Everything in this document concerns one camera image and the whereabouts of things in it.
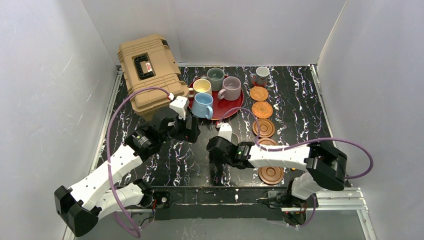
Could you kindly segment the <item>light blue textured mug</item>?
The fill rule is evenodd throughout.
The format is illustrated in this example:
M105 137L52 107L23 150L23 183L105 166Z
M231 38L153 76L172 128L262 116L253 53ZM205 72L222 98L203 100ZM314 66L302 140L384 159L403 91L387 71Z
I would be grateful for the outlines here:
M208 93L197 93L191 107L192 114L198 118L211 120L214 114L213 102L213 97Z

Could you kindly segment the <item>brown wooden coaster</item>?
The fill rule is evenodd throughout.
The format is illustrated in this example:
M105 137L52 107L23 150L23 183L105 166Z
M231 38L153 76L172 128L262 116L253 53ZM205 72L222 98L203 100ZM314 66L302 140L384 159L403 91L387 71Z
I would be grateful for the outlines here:
M266 145L266 146L277 146L278 145L278 143L271 138L260 138L258 140L258 143L260 145Z

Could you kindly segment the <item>dark wooden coaster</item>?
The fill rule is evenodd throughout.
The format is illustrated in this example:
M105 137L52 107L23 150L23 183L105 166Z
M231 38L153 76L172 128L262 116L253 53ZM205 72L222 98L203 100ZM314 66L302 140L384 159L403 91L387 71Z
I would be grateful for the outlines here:
M271 120L265 118L259 118L257 121L259 126L255 121L252 123L253 134L257 136L259 133L260 138L271 138L276 132L274 123Z

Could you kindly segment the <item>woven rattan coaster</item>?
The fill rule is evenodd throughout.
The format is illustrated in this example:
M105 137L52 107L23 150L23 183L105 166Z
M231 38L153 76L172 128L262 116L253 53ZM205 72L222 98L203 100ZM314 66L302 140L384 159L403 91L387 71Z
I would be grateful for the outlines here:
M250 97L255 101L266 101L269 97L268 91L261 86L254 86L249 91Z
M251 107L252 113L259 119L268 119L273 114L273 107L266 101L257 101Z

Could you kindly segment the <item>grey printed mug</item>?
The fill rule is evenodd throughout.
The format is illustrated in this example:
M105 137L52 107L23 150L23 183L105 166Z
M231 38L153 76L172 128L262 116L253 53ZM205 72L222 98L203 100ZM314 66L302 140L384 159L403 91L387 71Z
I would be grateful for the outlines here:
M270 76L270 70L265 66L258 67L255 72L250 74L251 83L266 84Z

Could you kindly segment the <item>grey ribbed mug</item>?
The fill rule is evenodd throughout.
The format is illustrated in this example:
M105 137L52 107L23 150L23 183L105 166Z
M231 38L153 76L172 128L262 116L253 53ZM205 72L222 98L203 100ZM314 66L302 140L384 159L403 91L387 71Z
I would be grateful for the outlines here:
M240 138L239 138L239 136L238 136L236 133L232 132L232 133L231 133L230 142L231 142L232 144L234 144L234 145L238 145L238 144L240 143Z

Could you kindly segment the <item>red round coaster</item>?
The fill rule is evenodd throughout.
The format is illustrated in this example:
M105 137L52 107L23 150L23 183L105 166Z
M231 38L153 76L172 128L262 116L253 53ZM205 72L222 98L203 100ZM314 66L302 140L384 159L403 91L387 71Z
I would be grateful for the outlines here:
M266 84L258 84L258 83L256 83L256 82L253 82L252 83L255 87L265 87L266 86Z

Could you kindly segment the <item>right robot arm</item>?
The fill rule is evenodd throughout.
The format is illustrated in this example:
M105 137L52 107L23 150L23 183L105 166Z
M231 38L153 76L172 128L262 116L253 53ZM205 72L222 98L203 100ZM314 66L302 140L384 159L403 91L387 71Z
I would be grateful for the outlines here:
M233 168L295 168L304 173L296 177L289 195L306 200L320 190L342 191L345 188L347 155L324 140L314 139L305 145L277 145L241 142L238 145L215 136L206 146L211 163Z

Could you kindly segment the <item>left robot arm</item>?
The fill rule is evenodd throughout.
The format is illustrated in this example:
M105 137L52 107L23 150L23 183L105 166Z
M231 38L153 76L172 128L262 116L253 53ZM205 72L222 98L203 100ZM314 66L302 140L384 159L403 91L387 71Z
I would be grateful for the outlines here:
M76 237L90 232L98 221L120 209L140 205L151 207L154 190L138 179L113 191L114 184L125 174L157 154L170 140L195 143L200 135L199 119L191 118L191 127L178 112L165 107L149 122L142 123L124 140L110 161L105 161L84 179L70 187L60 186L54 191L55 211Z

